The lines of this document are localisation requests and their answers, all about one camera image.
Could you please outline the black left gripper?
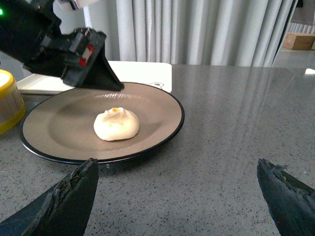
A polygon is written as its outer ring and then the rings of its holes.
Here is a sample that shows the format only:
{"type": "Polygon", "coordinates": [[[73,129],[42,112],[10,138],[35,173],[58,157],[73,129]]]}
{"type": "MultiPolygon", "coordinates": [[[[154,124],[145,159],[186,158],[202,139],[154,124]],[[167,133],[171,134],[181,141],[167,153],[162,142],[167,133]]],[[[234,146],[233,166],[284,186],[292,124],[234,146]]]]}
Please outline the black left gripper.
{"type": "Polygon", "coordinates": [[[103,32],[91,28],[47,35],[24,68],[35,74],[59,77],[75,88],[121,91],[125,86],[105,57],[105,39],[103,32]]]}

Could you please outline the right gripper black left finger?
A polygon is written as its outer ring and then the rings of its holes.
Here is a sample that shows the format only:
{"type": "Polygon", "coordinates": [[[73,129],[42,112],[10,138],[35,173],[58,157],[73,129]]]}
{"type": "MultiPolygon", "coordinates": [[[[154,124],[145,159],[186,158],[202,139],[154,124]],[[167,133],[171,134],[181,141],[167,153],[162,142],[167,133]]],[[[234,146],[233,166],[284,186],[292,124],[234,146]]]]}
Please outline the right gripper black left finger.
{"type": "Polygon", "coordinates": [[[0,224],[2,236],[82,236],[94,204],[98,163],[89,159],[0,224]]]}

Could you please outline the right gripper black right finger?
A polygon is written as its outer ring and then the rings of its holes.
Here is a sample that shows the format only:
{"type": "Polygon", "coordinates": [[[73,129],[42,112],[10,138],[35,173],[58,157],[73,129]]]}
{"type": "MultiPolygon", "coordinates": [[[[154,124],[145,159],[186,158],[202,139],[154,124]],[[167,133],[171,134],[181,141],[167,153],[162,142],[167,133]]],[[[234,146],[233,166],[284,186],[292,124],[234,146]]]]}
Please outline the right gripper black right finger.
{"type": "Polygon", "coordinates": [[[282,236],[315,234],[315,190],[285,172],[285,166],[259,159],[257,178],[269,213],[282,236]]]}

